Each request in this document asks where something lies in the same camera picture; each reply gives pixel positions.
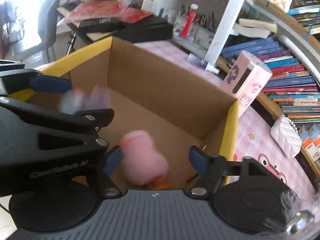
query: chair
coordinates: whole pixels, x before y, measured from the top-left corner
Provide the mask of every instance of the chair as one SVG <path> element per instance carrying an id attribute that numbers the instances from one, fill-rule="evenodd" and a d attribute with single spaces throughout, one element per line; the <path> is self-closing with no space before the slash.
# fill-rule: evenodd
<path id="1" fill-rule="evenodd" d="M 23 61 L 33 54 L 45 50 L 50 61 L 49 47 L 52 47 L 54 60 L 57 60 L 53 44 L 56 41 L 57 20 L 60 0 L 46 0 L 42 4 L 38 18 L 38 34 L 31 39 L 25 38 L 12 46 L 12 56 L 16 61 Z"/>

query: stuffed toy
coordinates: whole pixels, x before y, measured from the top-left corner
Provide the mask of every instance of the stuffed toy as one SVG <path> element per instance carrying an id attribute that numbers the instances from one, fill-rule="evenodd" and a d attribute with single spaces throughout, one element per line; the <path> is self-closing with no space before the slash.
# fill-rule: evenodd
<path id="1" fill-rule="evenodd" d="M 143 130 L 127 133 L 120 142 L 125 177 L 139 186 L 164 189 L 167 160 L 155 149 L 153 138 Z"/>

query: red plastic bag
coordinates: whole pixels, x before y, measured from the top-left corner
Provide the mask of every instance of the red plastic bag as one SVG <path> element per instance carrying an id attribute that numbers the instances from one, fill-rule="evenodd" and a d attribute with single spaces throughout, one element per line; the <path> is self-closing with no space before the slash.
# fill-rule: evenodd
<path id="1" fill-rule="evenodd" d="M 129 4 L 129 0 L 105 0 L 81 4 L 65 17 L 64 22 L 116 17 L 132 24 L 152 15 L 150 12 L 129 8 Z"/>

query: cable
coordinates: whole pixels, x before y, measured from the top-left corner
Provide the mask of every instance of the cable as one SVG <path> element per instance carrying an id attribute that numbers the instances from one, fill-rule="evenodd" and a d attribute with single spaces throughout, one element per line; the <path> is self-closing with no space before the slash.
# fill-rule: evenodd
<path id="1" fill-rule="evenodd" d="M 4 211 L 6 211 L 8 214 L 10 214 L 9 210 L 7 210 L 3 205 L 0 204 L 0 207 L 1 207 Z"/>

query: pink checkered tablecloth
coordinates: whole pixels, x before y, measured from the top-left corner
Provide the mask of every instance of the pink checkered tablecloth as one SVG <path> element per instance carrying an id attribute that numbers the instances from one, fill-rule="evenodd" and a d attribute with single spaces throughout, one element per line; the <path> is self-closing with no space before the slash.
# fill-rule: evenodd
<path id="1" fill-rule="evenodd" d="M 188 54 L 168 41 L 136 43 L 160 57 L 171 61 L 210 83 L 220 86 L 221 80 L 215 74 L 187 63 Z M 249 107 L 239 118 L 236 140 L 235 160 L 251 156 L 287 183 L 302 199 L 310 200 L 315 190 L 295 158 L 287 158 L 270 134 L 270 126 Z"/>

